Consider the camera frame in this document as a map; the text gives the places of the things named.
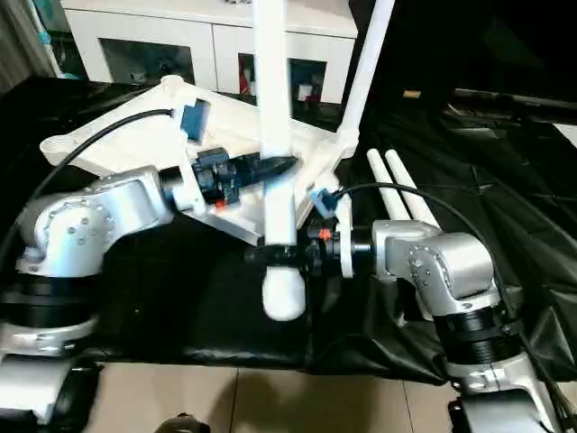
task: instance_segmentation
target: black tarp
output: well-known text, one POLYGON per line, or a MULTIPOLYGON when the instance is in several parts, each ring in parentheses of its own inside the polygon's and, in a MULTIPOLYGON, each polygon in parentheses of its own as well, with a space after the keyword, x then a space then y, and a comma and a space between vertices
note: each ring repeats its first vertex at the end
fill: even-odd
MULTIPOLYGON (((34 79, 0 99, 3 230, 50 169, 41 139, 67 133, 143 90, 34 79)), ((549 124, 485 122, 373 101, 357 153, 337 169, 345 186, 372 181, 365 157, 371 147, 397 149, 421 189, 479 226, 506 283, 523 288, 523 318, 537 352, 556 379, 577 379, 577 150, 549 124)), ((52 190, 78 189, 92 179, 70 167, 52 190)), ((444 230, 464 230, 431 208, 444 230)), ((354 195, 353 222, 374 218, 386 218, 378 191, 354 195)), ((411 313, 408 284, 370 276, 311 281, 307 313, 273 322, 261 307, 262 270, 243 262, 246 246, 185 216, 121 240, 105 258, 93 355, 444 381, 435 330, 411 313)))

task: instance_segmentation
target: tiled floor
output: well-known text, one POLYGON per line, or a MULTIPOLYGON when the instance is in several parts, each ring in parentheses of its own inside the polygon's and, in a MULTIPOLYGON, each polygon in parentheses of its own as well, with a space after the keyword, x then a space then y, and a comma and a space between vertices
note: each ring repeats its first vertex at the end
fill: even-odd
MULTIPOLYGON (((577 401, 577 387, 563 390, 577 401)), ((448 433, 455 392, 368 376, 111 364, 88 433, 153 433, 186 411, 214 433, 448 433)))

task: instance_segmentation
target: cable connector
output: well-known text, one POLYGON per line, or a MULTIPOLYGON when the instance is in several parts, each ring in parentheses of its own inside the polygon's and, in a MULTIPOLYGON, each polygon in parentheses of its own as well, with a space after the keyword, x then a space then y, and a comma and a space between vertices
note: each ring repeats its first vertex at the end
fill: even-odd
POLYGON ((310 200, 315 205, 318 213, 324 219, 329 219, 334 217, 334 211, 336 210, 336 205, 339 199, 336 198, 333 193, 329 192, 328 189, 316 189, 308 193, 310 200))

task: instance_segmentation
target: white plastic rod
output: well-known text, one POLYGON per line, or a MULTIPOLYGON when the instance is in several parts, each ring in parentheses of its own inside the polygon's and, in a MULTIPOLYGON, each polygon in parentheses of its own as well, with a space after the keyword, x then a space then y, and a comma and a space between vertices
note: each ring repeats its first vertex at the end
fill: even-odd
MULTIPOLYGON (((367 152, 367 158, 369 159, 369 164, 371 165, 372 174, 375 177, 375 180, 378 182, 392 183, 393 180, 390 178, 389 171, 380 157, 379 151, 376 149, 370 149, 367 152)), ((381 188, 379 191, 390 219, 411 219, 411 216, 408 214, 407 208, 405 207, 405 203, 403 203, 403 200, 396 190, 381 188)))
MULTIPOLYGON (((286 156, 291 154, 291 128, 285 0, 254 0, 252 8, 261 157, 286 156)), ((266 244, 296 244, 294 176, 266 182, 263 200, 266 244)), ((269 267, 262 283, 262 304, 274 320, 299 317, 305 311, 306 298, 298 269, 269 267)))
POLYGON ((362 112, 371 89, 377 63, 379 63, 380 49, 385 41, 394 5, 395 0, 377 0, 375 3, 340 130, 359 130, 362 112))
MULTIPOLYGON (((408 174, 405 164, 403 164, 403 161, 398 156, 397 151, 393 149, 386 151, 385 159, 387 160, 390 170, 393 173, 393 177, 398 184, 411 188, 417 187, 410 174, 408 174)), ((413 219, 441 228, 423 198, 408 192, 403 192, 403 197, 405 198, 408 211, 413 216, 413 219)))

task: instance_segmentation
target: rounded white cap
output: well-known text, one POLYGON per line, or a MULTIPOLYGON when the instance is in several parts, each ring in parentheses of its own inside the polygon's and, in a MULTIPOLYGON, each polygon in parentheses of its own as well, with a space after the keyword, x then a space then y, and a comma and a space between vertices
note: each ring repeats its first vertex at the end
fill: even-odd
POLYGON ((262 305, 273 320, 288 321, 305 312, 305 282, 295 268, 269 267, 262 283, 262 305))

